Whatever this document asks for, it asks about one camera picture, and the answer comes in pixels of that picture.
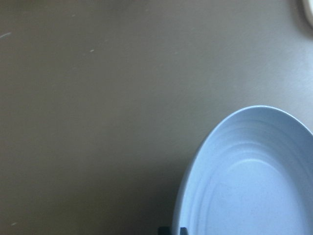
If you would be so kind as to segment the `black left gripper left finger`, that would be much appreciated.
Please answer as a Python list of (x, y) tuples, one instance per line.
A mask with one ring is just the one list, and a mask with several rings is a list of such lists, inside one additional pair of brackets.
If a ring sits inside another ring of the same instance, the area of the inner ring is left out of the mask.
[(159, 227), (157, 229), (158, 235), (171, 235), (171, 229), (170, 227)]

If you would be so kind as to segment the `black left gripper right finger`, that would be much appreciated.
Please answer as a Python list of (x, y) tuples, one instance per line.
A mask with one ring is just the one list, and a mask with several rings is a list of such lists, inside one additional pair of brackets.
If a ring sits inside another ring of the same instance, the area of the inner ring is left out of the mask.
[(179, 231), (180, 235), (188, 235), (188, 230), (186, 227), (181, 227)]

